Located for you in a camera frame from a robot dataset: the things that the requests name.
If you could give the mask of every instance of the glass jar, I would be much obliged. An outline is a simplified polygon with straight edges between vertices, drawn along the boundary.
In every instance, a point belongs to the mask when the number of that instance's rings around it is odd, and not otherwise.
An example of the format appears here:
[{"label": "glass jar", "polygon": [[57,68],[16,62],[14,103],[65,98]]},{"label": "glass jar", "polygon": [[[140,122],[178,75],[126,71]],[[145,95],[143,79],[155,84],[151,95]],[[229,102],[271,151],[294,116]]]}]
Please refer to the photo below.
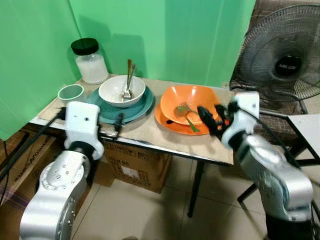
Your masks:
[{"label": "glass jar", "polygon": [[83,81],[95,85],[107,80],[109,73],[96,39],[90,37],[78,39],[71,44],[71,48],[76,55],[75,62]]}]

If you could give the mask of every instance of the orange plate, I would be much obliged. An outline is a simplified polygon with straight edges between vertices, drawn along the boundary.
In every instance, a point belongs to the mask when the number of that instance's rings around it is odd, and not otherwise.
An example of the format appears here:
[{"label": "orange plate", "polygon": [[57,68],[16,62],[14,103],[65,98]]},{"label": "orange plate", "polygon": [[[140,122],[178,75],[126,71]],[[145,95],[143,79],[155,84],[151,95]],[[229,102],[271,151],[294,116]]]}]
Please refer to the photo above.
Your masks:
[{"label": "orange plate", "polygon": [[[197,106],[203,106],[213,114],[214,119],[218,117],[215,104],[219,104],[219,99],[209,87],[195,85],[168,87],[162,95],[160,102],[163,115],[176,123],[189,125],[184,116],[176,117],[174,113],[175,107],[183,102],[186,102],[195,111],[197,111]],[[194,125],[203,124],[200,117],[194,112],[189,112],[187,117]]]},{"label": "orange plate", "polygon": [[168,124],[167,121],[169,118],[167,118],[163,113],[161,112],[160,104],[156,106],[154,111],[155,119],[160,123],[162,126],[166,127],[167,129],[170,129],[176,133],[179,134],[186,134],[186,135],[204,135],[209,133],[209,129],[206,125],[201,124],[197,125],[196,127],[200,130],[200,132],[193,132],[190,126],[182,125],[176,122],[172,122],[171,124]]}]

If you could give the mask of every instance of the teal plate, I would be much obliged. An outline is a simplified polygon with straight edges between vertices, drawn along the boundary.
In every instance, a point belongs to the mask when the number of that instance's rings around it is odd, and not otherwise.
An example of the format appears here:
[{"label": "teal plate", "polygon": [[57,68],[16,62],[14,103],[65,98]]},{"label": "teal plate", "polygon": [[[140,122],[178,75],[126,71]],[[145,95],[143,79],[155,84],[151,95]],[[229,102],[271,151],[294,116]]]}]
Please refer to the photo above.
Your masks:
[{"label": "teal plate", "polygon": [[127,108],[119,108],[112,106],[104,101],[95,90],[88,98],[89,104],[95,104],[100,107],[99,121],[105,124],[114,124],[119,113],[124,113],[123,122],[127,123],[145,114],[152,106],[154,101],[154,95],[150,89],[146,86],[145,91],[141,99],[134,105]]}]

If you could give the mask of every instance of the electric fan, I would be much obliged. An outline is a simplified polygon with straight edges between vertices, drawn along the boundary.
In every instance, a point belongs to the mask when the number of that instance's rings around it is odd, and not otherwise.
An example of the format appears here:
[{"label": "electric fan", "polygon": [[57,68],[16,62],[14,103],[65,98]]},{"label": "electric fan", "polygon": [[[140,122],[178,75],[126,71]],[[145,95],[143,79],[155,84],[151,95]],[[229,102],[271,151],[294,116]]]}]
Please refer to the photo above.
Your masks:
[{"label": "electric fan", "polygon": [[320,5],[295,5],[263,18],[246,35],[231,90],[292,102],[319,94]]}]

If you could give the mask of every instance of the cup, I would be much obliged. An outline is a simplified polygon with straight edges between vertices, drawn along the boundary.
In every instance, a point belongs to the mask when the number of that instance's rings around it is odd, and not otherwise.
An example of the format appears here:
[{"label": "cup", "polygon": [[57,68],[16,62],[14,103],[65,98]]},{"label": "cup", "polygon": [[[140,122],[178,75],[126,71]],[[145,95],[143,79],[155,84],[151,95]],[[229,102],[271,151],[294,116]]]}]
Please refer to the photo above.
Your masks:
[{"label": "cup", "polygon": [[58,92],[58,98],[66,106],[67,103],[77,101],[85,103],[87,101],[85,89],[79,84],[65,86]]}]

